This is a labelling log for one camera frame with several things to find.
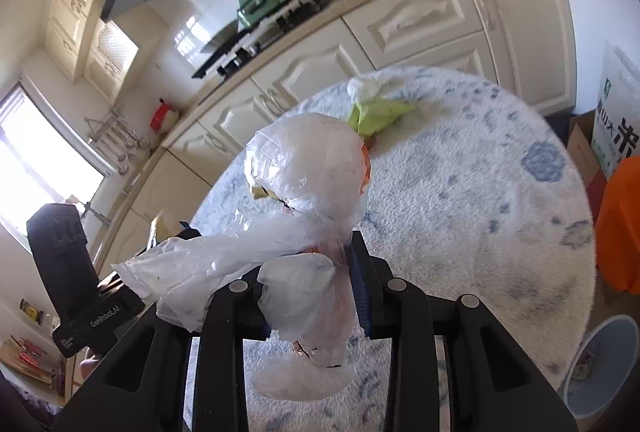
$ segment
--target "cardboard box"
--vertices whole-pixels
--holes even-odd
[[[595,221],[598,219],[607,179],[590,144],[594,113],[595,111],[590,111],[569,120],[570,136],[566,150],[574,161],[587,189],[589,205]]]

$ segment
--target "cabinet with mesh door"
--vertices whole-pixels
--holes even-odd
[[[111,105],[133,87],[167,30],[148,5],[107,23],[98,20],[84,77]]]

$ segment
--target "table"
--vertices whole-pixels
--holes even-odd
[[[562,143],[535,111],[481,78],[417,67],[368,76],[385,82],[387,98],[418,103],[370,152],[369,204],[358,227],[369,252],[430,295],[478,295],[558,388],[586,329],[595,279],[591,212]],[[340,83],[285,116],[345,119],[350,108]],[[280,209],[273,200],[252,199],[243,163],[244,152],[200,206],[193,226],[203,234],[223,232],[239,206]],[[354,381],[332,398],[297,403],[257,396],[248,383],[252,364],[288,350],[273,338],[244,343],[252,431],[382,429],[388,340],[372,342],[356,327],[347,355]],[[444,361],[438,367],[445,372]],[[190,377],[193,383],[193,371]],[[443,376],[440,389],[442,410]],[[448,430],[448,412],[440,419]]]

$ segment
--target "window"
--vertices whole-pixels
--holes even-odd
[[[56,121],[64,124],[47,119],[20,84],[0,102],[0,221],[27,247],[26,223],[41,206],[71,196],[86,203],[109,173],[87,160],[91,151],[77,135],[69,143]]]

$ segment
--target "black chinese character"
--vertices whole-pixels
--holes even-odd
[[[622,119],[622,125],[618,126],[618,132],[620,134],[616,135],[616,137],[613,139],[613,142],[615,144],[618,144],[618,142],[622,137],[622,143],[620,144],[620,152],[621,153],[625,152],[625,148],[628,145],[629,148],[626,149],[626,157],[629,157],[631,156],[631,153],[634,152],[636,145],[638,144],[638,139],[640,138],[640,135],[636,135],[632,125],[628,127],[626,126],[625,118]]]

